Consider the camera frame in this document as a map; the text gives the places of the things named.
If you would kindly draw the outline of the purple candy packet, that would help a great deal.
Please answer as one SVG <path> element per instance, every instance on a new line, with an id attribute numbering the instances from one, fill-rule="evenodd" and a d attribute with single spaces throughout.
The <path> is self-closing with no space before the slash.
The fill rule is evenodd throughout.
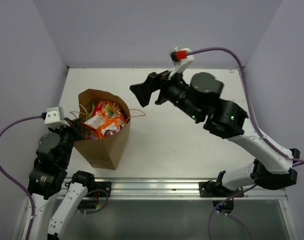
<path id="1" fill-rule="evenodd" d="M 86 140 L 96 140 L 96 139 L 98 139 L 98 137 L 95 136 L 92 132 L 90 132 L 90 133 L 86 134 L 85 139 Z"/>

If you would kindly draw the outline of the green small snack packet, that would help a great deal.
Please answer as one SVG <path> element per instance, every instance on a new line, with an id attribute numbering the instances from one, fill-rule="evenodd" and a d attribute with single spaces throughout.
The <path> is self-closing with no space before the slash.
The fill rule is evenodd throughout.
<path id="1" fill-rule="evenodd" d="M 92 105 L 91 105 L 91 110 L 87 113 L 87 118 L 88 118 L 88 119 L 91 118 L 91 117 L 93 116 L 93 112 L 94 112 L 94 110 L 95 110 L 95 107 L 96 107 L 96 105 L 95 105 L 95 103 L 93 102 Z"/>

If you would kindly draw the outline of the orange white snack packet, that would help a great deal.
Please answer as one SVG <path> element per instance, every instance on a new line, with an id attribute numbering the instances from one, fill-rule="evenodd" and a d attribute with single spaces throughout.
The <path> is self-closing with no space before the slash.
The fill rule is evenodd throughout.
<path id="1" fill-rule="evenodd" d="M 126 125 L 126 119 L 121 114 L 121 116 L 114 117 L 112 119 L 106 119 L 99 115 L 92 116 L 83 123 L 83 126 L 90 130 L 98 139 L 103 139 L 102 130 L 103 129 L 116 129 L 119 131 Z"/>

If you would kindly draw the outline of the brown paper bag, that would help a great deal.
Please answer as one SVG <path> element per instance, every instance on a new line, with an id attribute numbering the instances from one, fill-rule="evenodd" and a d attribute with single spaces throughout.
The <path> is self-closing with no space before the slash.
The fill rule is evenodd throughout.
<path id="1" fill-rule="evenodd" d="M 87 140 L 85 136 L 91 131 L 85 128 L 83 123 L 88 120 L 87 114 L 91 110 L 92 103 L 96 105 L 99 101 L 111 101 L 118 104 L 121 114 L 126 119 L 126 125 L 114 135 Z M 131 115 L 131 109 L 119 96 L 107 91 L 90 88 L 78 95 L 78 104 L 84 140 L 75 142 L 74 147 L 92 167 L 116 170 L 128 142 L 131 119 L 135 118 L 135 116 Z"/>

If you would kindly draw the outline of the red snack packet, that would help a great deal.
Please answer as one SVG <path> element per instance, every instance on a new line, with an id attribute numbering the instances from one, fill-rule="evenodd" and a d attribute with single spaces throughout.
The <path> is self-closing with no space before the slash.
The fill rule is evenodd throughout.
<path id="1" fill-rule="evenodd" d="M 92 116 L 99 115 L 104 119 L 112 119 L 115 117 L 120 117 L 122 111 L 120 106 L 111 101 L 100 100 L 94 107 Z"/>

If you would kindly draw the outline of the pink small snack packet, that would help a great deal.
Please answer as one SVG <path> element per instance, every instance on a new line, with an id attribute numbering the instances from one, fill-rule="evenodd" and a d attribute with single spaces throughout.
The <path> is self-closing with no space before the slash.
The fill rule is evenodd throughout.
<path id="1" fill-rule="evenodd" d="M 105 128 L 101 131 L 102 137 L 106 138 L 106 137 L 112 136 L 112 135 L 116 134 L 118 131 L 119 131 L 118 128 L 113 128 L 113 129 Z"/>

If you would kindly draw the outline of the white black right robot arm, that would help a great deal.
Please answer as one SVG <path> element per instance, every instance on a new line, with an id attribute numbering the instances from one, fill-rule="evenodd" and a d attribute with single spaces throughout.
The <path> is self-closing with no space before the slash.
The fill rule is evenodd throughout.
<path id="1" fill-rule="evenodd" d="M 254 161 L 232 171 L 221 171 L 210 189 L 219 196 L 227 196 L 238 188 L 258 185 L 268 190 L 279 190 L 297 183 L 298 173 L 293 168 L 292 151 L 281 146 L 273 149 L 265 142 L 248 113 L 231 100 L 221 99 L 224 83 L 207 72 L 196 73 L 190 84 L 181 73 L 169 71 L 155 77 L 160 90 L 157 105 L 170 101 L 210 134 L 237 144 L 254 157 Z"/>

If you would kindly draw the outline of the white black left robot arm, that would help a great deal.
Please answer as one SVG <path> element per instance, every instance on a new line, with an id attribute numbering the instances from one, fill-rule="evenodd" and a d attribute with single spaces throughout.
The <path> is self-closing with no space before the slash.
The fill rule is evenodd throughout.
<path id="1" fill-rule="evenodd" d="M 74 118 L 61 106 L 42 114 L 49 132 L 38 142 L 27 187 L 28 207 L 23 240 L 60 240 L 75 212 L 93 213 L 81 206 L 85 197 L 108 201 L 111 183 L 98 183 L 92 173 L 78 170 L 66 181 L 73 149 L 96 168 L 115 170 L 128 140 L 131 109 L 117 95 L 87 89 L 78 95 Z"/>

